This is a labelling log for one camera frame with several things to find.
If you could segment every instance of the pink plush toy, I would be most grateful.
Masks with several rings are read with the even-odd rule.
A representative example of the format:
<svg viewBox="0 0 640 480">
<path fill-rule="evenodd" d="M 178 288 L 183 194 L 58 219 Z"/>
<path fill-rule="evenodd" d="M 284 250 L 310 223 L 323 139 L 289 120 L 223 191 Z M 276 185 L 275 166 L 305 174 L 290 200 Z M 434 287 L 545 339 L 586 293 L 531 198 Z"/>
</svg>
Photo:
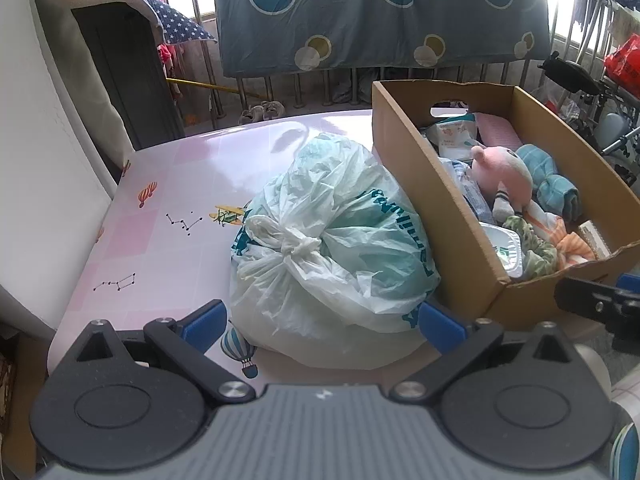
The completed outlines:
<svg viewBox="0 0 640 480">
<path fill-rule="evenodd" d="M 531 201 L 533 181 L 524 161 L 508 148 L 471 148 L 471 175 L 487 203 L 493 202 L 494 220 L 502 225 L 514 212 L 522 213 Z"/>
</svg>

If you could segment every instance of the blue striped hot air balloon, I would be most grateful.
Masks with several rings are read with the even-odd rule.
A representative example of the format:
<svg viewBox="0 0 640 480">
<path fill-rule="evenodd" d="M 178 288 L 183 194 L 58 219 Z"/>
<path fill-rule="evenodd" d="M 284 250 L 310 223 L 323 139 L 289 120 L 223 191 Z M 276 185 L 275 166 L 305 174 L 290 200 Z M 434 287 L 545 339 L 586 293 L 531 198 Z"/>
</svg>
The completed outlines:
<svg viewBox="0 0 640 480">
<path fill-rule="evenodd" d="M 227 357 L 242 363 L 242 373 L 247 379 L 255 379 L 258 367 L 251 362 L 255 354 L 255 346 L 250 344 L 235 327 L 226 329 L 220 340 L 220 348 Z"/>
</svg>

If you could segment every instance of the pair of sneakers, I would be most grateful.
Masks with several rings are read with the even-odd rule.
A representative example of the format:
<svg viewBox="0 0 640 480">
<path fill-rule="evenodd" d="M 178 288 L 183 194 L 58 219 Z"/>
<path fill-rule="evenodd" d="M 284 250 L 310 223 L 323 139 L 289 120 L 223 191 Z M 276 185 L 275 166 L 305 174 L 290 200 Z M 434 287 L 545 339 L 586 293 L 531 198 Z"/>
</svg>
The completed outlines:
<svg viewBox="0 0 640 480">
<path fill-rule="evenodd" d="M 238 124 L 252 124 L 284 117 L 284 105 L 279 101 L 262 101 L 261 104 L 244 110 Z"/>
</svg>

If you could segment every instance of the pink table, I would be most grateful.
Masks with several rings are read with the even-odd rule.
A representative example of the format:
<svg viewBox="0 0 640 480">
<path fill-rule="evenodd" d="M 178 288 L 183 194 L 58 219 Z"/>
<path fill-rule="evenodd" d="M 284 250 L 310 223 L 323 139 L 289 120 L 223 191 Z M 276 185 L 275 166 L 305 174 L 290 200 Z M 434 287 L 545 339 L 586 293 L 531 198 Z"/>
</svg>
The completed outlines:
<svg viewBox="0 0 640 480">
<path fill-rule="evenodd" d="M 180 319 L 213 298 L 228 301 L 230 248 L 238 226 L 220 223 L 218 206 L 242 208 L 284 172 L 321 132 L 372 148 L 371 111 L 332 112 L 252 124 L 176 140 L 135 154 L 49 349 L 49 371 L 92 319 L 136 330 L 152 319 Z M 215 343 L 207 356 L 243 379 L 241 364 Z M 423 345 L 373 371 L 307 368 L 258 349 L 260 393 L 269 382 L 381 383 L 389 387 L 436 357 Z"/>
</svg>

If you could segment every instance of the navy star-patterned fabric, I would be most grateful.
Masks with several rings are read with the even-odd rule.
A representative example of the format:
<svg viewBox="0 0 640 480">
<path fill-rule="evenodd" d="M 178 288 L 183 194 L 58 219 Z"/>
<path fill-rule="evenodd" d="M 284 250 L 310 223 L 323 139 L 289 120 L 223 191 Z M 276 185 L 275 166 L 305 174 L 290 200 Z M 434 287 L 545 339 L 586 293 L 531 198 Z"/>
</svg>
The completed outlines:
<svg viewBox="0 0 640 480">
<path fill-rule="evenodd" d="M 164 42 L 167 44 L 183 43 L 191 40 L 213 40 L 204 28 L 187 18 L 173 7 L 160 0 L 145 0 L 154 10 L 164 29 Z"/>
</svg>

